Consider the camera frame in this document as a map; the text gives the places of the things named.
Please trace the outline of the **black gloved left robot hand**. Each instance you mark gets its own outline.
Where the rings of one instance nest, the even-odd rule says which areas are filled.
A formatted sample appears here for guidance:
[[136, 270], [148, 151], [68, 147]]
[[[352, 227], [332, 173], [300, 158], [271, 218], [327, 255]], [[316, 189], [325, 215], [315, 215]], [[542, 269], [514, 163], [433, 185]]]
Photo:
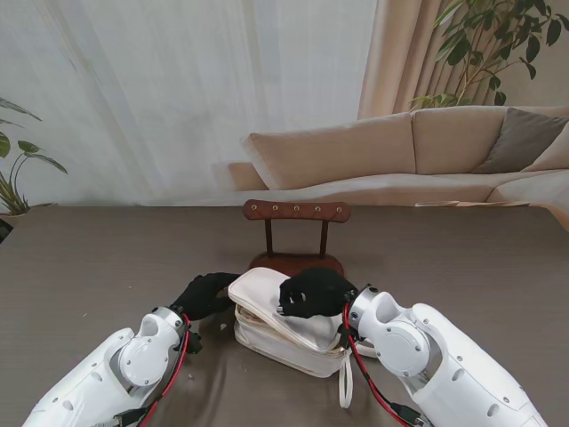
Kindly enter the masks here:
[[185, 315], [190, 321], [228, 310], [235, 305], [228, 297], [228, 287], [239, 277], [239, 274], [227, 272], [198, 275], [169, 308]]

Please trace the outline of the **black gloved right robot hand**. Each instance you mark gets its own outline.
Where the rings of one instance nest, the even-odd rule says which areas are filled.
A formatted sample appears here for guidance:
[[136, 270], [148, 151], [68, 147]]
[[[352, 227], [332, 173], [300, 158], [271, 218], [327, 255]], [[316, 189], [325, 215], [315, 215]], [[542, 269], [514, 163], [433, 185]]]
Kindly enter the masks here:
[[327, 268], [306, 269], [285, 280], [279, 291], [277, 312], [296, 318], [338, 316], [358, 294], [353, 284]]

